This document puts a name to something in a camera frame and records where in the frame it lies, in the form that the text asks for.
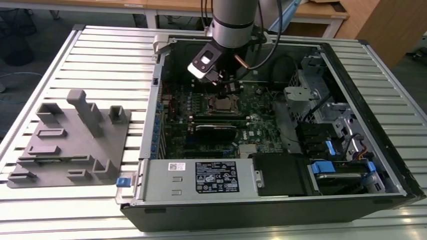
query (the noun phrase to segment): aluminum extrusion table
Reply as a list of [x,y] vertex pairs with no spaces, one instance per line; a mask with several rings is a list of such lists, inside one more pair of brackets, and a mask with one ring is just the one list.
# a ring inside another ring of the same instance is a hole
[[[86,89],[89,102],[95,102],[99,108],[122,105],[133,110],[121,171],[126,174],[138,170],[157,63],[153,46],[157,34],[201,36],[202,32],[101,26],[71,32],[0,144],[0,239],[424,239],[426,199],[350,223],[145,233],[123,216],[117,204],[118,191],[122,198],[131,198],[133,188],[122,191],[115,185],[7,187],[9,174],[38,126],[37,109],[41,103],[53,102],[62,108],[71,107],[66,101],[70,89]],[[427,117],[372,47],[356,40],[288,36],[282,39],[330,43],[408,167],[426,189]]]

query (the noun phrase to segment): white sticker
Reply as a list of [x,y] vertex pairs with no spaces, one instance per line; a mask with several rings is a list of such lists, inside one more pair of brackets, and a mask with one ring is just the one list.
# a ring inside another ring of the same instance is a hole
[[186,163],[185,162],[170,162],[167,169],[170,171],[186,171]]
[[346,17],[346,16],[333,15],[332,18],[333,18],[333,19],[346,19],[348,17]]
[[145,6],[141,4],[125,4],[126,7],[133,7],[133,8],[143,8]]

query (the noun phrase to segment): copper pipe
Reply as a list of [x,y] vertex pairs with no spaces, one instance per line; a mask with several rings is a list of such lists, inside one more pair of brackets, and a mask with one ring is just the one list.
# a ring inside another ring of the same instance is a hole
[[246,63],[246,61],[241,58],[241,56],[238,54],[234,55],[234,58],[238,60],[238,62],[241,63],[241,65],[249,69],[250,65]]

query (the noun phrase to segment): white table leg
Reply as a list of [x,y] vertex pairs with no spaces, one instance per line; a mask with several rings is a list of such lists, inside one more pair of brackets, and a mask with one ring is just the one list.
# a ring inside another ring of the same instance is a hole
[[324,38],[329,38],[329,39],[333,39],[336,38],[336,35],[341,29],[341,26],[344,24],[344,19],[333,19],[330,25],[328,26],[326,28],[326,31],[324,33]]
[[153,9],[146,9],[146,17],[147,17],[147,25],[150,29],[158,29],[159,23],[158,23],[158,11]]

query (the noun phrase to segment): warning label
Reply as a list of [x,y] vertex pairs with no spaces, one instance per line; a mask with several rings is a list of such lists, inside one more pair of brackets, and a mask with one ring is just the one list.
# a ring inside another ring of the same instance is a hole
[[199,194],[238,193],[240,178],[237,162],[197,162],[195,190]]

